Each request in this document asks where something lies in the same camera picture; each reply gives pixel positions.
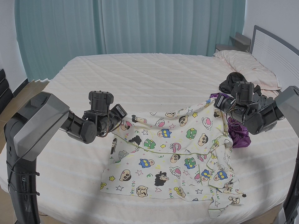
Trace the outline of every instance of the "purple cloth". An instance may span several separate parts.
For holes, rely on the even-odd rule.
[[[224,93],[215,93],[211,94],[210,98],[217,98],[219,94],[222,94],[227,98],[229,97]],[[233,147],[247,147],[251,143],[248,129],[231,117],[228,118],[228,133],[233,140]]]

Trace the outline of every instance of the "tiled floor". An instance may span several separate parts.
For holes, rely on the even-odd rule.
[[[48,81],[41,82],[31,82],[21,92],[17,95],[16,98],[13,98],[5,110],[0,114],[0,152],[5,145],[5,137],[3,132],[3,127],[5,123],[15,114],[30,98],[41,92]],[[276,214],[278,213],[279,208],[274,207],[258,218],[253,218],[244,222],[243,224],[270,224]],[[45,224],[63,224],[49,216],[41,217]],[[0,224],[13,224],[14,220],[14,210],[13,205],[8,193],[0,189]]]

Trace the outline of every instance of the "curtain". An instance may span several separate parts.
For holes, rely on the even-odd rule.
[[[245,0],[15,0],[28,80],[51,79],[76,56],[212,56],[242,33]]]

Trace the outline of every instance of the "white headboard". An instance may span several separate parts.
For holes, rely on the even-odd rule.
[[[255,25],[250,53],[275,73],[281,91],[290,85],[299,87],[299,50],[291,44]]]

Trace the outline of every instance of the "bed sheet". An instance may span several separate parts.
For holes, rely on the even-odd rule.
[[[233,70],[219,58],[168,54],[113,54],[72,59],[47,85],[78,116],[89,110],[91,90],[109,91],[128,112],[176,110],[218,92]],[[247,194],[244,206],[230,206],[210,219],[210,201],[144,200],[100,192],[113,135],[92,144],[58,130],[37,158],[39,210],[77,223],[241,223],[283,202],[290,186],[298,138],[286,121],[235,148],[232,165]],[[0,155],[0,185],[7,192],[6,147]]]

